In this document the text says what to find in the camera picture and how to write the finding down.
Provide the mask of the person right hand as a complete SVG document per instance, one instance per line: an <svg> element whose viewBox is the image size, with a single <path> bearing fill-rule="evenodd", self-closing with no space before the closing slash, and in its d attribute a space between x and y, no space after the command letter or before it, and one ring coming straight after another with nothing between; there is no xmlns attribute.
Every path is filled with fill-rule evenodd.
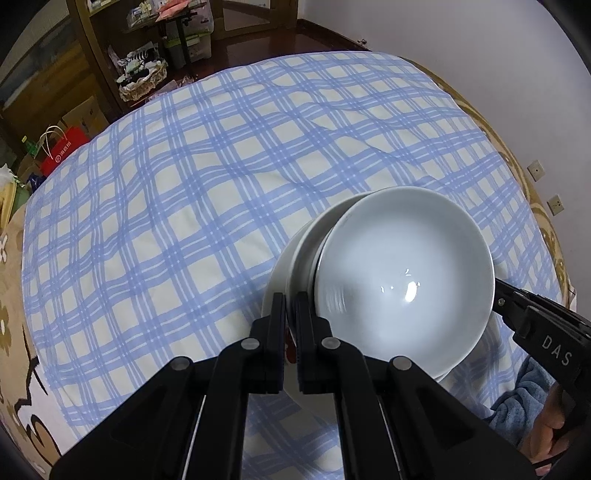
<svg viewBox="0 0 591 480"><path fill-rule="evenodd" d="M532 464L538 464L566 451L580 434L579 429L571 429L558 436L558 431L564 427L566 419L562 392L558 383L552 386L542 411L519 448Z"/></svg>

